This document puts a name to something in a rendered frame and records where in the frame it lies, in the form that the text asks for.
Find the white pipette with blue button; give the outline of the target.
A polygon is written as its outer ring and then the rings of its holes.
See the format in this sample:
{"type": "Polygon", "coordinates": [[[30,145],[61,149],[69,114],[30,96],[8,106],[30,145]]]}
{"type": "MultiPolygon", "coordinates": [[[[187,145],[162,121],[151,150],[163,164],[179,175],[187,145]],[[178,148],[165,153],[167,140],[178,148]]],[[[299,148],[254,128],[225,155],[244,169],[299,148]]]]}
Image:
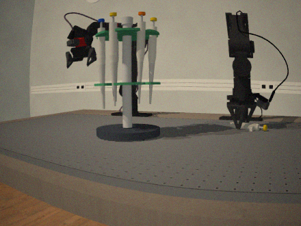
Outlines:
{"type": "MultiPolygon", "coordinates": [[[[101,23],[101,28],[98,28],[98,33],[101,31],[105,31],[105,28],[103,27],[104,22],[105,19],[99,19],[99,23],[101,23]]],[[[100,84],[103,84],[105,83],[105,36],[98,37],[98,63],[100,84]]],[[[100,86],[100,88],[102,108],[105,109],[105,86],[100,86]]]]}

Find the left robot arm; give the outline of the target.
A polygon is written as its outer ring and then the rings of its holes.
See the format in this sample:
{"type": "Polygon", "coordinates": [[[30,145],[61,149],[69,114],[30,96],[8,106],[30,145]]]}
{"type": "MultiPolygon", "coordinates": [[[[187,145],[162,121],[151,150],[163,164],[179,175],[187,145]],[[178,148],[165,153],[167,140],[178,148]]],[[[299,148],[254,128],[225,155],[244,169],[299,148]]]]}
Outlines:
{"type": "MultiPolygon", "coordinates": [[[[229,51],[229,57],[235,58],[233,61],[233,70],[234,70],[233,77],[244,76],[250,78],[250,72],[252,67],[250,61],[247,58],[253,58],[254,41],[251,41],[249,39],[249,34],[243,33],[243,32],[249,33],[248,14],[247,13],[240,13],[240,14],[241,15],[232,15],[232,13],[230,12],[225,12],[228,38],[229,38],[228,51],[229,51]],[[228,21],[228,19],[230,19],[230,22],[228,21]],[[245,20],[246,20],[245,22],[246,26],[244,24],[245,20]],[[241,32],[238,31],[237,22],[238,22],[239,30],[241,32]]],[[[263,102],[262,100],[258,99],[256,105],[264,110],[267,110],[270,105],[270,102],[263,102]]]]}

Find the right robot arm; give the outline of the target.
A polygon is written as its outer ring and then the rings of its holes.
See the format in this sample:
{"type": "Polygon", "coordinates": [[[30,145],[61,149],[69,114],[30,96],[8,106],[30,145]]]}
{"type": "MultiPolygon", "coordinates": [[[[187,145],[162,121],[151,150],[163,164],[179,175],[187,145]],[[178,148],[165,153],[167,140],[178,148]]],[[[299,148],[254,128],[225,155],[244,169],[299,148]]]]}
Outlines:
{"type": "MultiPolygon", "coordinates": [[[[93,22],[87,27],[87,29],[82,29],[82,28],[75,25],[74,28],[73,28],[74,32],[75,32],[74,38],[84,37],[85,41],[87,40],[87,41],[89,41],[90,44],[92,44],[93,36],[98,33],[97,29],[100,28],[100,24],[101,23],[93,22]]],[[[137,27],[137,26],[138,26],[138,23],[132,25],[132,27],[137,27]]],[[[105,28],[105,30],[109,30],[109,23],[103,23],[103,27],[105,28]]],[[[72,39],[71,36],[72,36],[72,30],[70,31],[70,33],[68,35],[69,41],[66,42],[67,47],[76,47],[76,46],[78,46],[79,45],[79,40],[78,39],[72,39]]],[[[145,40],[145,48],[146,48],[147,44],[148,44],[148,40],[145,40]]],[[[137,41],[132,41],[132,45],[131,45],[131,67],[132,67],[131,82],[136,82],[137,81],[137,74],[138,74],[138,70],[137,70],[138,62],[137,62],[137,57],[136,57],[136,45],[137,45],[137,41]],[[134,46],[133,46],[133,43],[134,43],[134,46]]],[[[137,88],[137,85],[132,85],[131,86],[131,91],[132,91],[132,116],[142,116],[142,117],[152,116],[153,113],[138,113],[138,96],[135,93],[136,88],[137,88]],[[138,114],[148,114],[148,115],[138,115],[138,114]]],[[[122,86],[120,86],[120,88],[119,88],[119,94],[120,94],[120,96],[122,96],[122,86]]],[[[122,116],[122,112],[115,112],[115,113],[112,113],[112,116],[122,116]]]]}

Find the white pipette with yellow button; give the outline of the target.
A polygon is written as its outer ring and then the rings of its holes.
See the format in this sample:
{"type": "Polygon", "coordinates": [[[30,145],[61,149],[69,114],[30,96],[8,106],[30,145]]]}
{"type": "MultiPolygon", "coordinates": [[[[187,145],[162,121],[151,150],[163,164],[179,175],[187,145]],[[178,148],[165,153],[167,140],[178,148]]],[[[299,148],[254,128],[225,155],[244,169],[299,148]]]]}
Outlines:
{"type": "Polygon", "coordinates": [[[115,28],[117,27],[117,22],[114,22],[114,17],[117,16],[116,12],[109,13],[109,16],[112,16],[112,22],[109,23],[109,60],[111,66],[111,75],[112,75],[112,90],[113,90],[113,99],[114,106],[116,106],[116,63],[118,57],[118,36],[117,32],[115,32],[115,28]]]}
{"type": "MultiPolygon", "coordinates": [[[[157,21],[157,18],[152,17],[150,18],[150,21],[153,22],[153,26],[149,27],[149,29],[154,29],[155,31],[157,31],[157,27],[155,27],[155,21],[157,21]]],[[[154,77],[156,50],[157,50],[157,35],[150,35],[149,43],[148,43],[149,81],[153,81],[153,77],[154,77]]],[[[153,91],[153,85],[150,84],[149,104],[151,104],[152,91],[153,91]]]]}

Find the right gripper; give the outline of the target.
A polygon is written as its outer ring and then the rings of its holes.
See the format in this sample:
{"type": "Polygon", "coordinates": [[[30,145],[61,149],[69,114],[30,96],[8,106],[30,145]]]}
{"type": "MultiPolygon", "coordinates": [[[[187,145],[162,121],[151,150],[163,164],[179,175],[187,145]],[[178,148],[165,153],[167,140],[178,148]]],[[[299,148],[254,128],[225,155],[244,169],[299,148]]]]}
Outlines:
{"type": "Polygon", "coordinates": [[[83,58],[88,58],[87,66],[89,66],[91,63],[96,61],[97,58],[96,58],[95,48],[91,46],[89,41],[87,41],[87,40],[85,41],[84,37],[83,38],[73,38],[73,39],[78,39],[80,42],[79,42],[78,46],[71,48],[70,51],[73,54],[73,56],[70,54],[69,51],[66,52],[66,67],[67,68],[69,68],[73,62],[83,61],[83,58]],[[89,45],[89,46],[87,46],[87,45],[89,45]],[[90,58],[91,58],[91,60],[90,60],[90,58]]]}

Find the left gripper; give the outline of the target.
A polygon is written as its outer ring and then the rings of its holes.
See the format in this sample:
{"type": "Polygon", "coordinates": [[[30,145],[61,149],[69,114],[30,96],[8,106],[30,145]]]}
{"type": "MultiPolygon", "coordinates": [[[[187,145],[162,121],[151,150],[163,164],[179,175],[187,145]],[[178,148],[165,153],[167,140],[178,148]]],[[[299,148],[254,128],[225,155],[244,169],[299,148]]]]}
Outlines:
{"type": "Polygon", "coordinates": [[[235,124],[236,129],[240,129],[242,123],[249,123],[250,119],[254,113],[257,102],[254,100],[260,99],[263,102],[268,102],[268,99],[260,95],[260,93],[252,93],[251,94],[251,85],[250,78],[248,77],[234,77],[234,95],[227,95],[227,108],[233,118],[233,122],[235,124]],[[239,103],[240,101],[244,101],[244,103],[239,103]],[[247,120],[245,121],[245,114],[247,108],[250,108],[250,113],[248,115],[247,120]],[[237,119],[234,113],[235,110],[239,110],[240,112],[240,120],[239,124],[237,123],[237,119]]]}

